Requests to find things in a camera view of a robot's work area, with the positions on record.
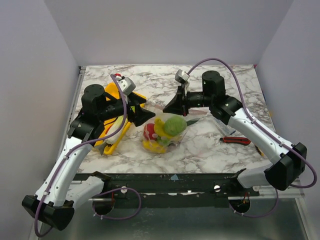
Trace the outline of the clear zip top bag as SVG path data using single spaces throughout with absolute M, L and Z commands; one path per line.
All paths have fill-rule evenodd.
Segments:
M 153 154 L 165 154 L 177 148 L 188 128 L 206 115 L 203 110 L 191 110 L 187 116 L 164 113 L 164 107 L 154 102 L 147 103 L 146 109 L 155 116 L 143 125 L 140 141 L 142 147 Z

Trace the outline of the green toy cabbage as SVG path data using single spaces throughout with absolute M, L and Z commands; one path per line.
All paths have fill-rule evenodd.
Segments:
M 180 116 L 168 118 L 164 123 L 164 131 L 170 136 L 177 136 L 187 128 L 187 122 Z

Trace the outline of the green toy scallion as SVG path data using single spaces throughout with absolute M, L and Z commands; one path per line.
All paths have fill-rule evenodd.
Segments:
M 199 120 L 200 120 L 199 118 L 190 119 L 186 122 L 186 124 L 187 124 L 187 126 L 190 126 L 190 125 L 197 123 Z

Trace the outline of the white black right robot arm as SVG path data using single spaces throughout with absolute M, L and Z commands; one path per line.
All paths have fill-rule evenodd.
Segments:
M 163 112 L 186 116 L 191 108 L 209 108 L 210 113 L 225 125 L 240 132 L 255 144 L 271 162 L 269 165 L 238 171 L 230 183 L 230 191 L 241 196 L 254 186 L 271 185 L 286 190 L 305 170 L 301 157 L 307 148 L 293 144 L 263 125 L 235 97 L 226 94 L 224 78 L 214 70 L 202 74 L 202 91 L 190 92 L 189 75 L 178 70 L 175 80 L 180 83 L 173 99 Z

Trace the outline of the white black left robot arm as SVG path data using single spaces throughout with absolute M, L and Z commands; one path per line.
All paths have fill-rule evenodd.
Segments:
M 74 189 L 70 185 L 82 161 L 105 131 L 105 121 L 127 114 L 128 121 L 141 126 L 155 113 L 141 107 L 146 99 L 130 93 L 128 102 L 107 93 L 103 86 L 91 84 L 81 97 L 82 108 L 70 124 L 64 147 L 49 176 L 34 195 L 22 200 L 24 209 L 34 218 L 57 230 L 71 222 L 76 208 L 91 197 L 107 197 L 111 191 L 110 177 L 101 172 Z

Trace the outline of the red toy tomato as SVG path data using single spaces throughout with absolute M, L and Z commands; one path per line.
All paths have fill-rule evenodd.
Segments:
M 154 123 L 148 123 L 144 126 L 143 136 L 145 139 L 155 141 L 158 138 L 158 135 L 156 134 L 154 127 Z

